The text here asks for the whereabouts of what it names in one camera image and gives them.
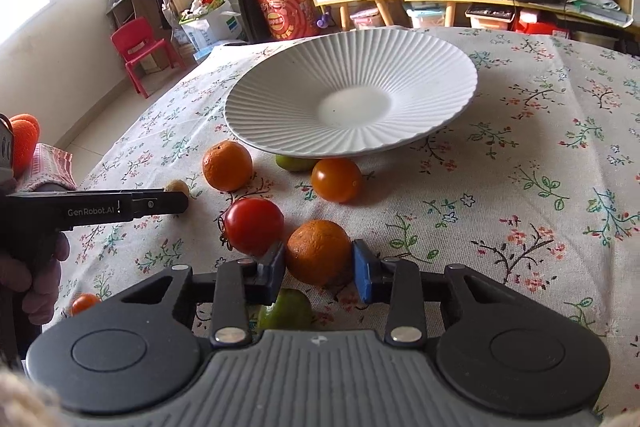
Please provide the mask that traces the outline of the left gloved hand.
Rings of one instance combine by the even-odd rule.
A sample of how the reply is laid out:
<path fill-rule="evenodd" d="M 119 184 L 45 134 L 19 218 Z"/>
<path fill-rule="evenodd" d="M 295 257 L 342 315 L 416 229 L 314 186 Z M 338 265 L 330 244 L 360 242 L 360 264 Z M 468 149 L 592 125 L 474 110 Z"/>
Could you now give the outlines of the left gloved hand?
<path fill-rule="evenodd" d="M 51 321 L 58 285 L 61 280 L 61 263 L 68 258 L 70 245 L 65 234 L 58 233 L 47 265 L 39 271 L 30 271 L 23 262 L 1 255 L 1 286 L 16 293 L 26 293 L 22 310 L 34 325 Z"/>

